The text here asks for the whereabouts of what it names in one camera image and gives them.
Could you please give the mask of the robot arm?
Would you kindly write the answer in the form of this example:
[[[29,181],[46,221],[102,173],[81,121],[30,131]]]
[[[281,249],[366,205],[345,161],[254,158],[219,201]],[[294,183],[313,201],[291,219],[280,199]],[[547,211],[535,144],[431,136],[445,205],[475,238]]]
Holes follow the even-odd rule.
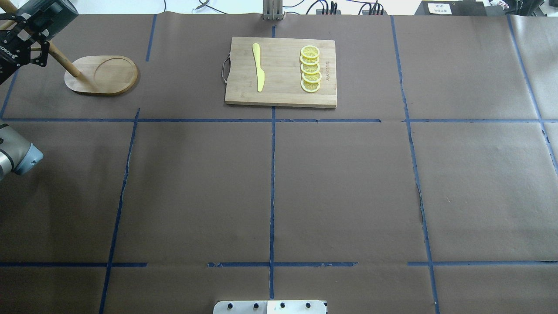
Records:
[[[5,83],[22,66],[46,66],[50,43],[41,30],[26,30],[33,20],[28,13],[4,13],[1,18],[14,24],[1,30],[1,83]],[[43,153],[8,123],[1,123],[1,177],[8,173],[24,175],[40,162]]]

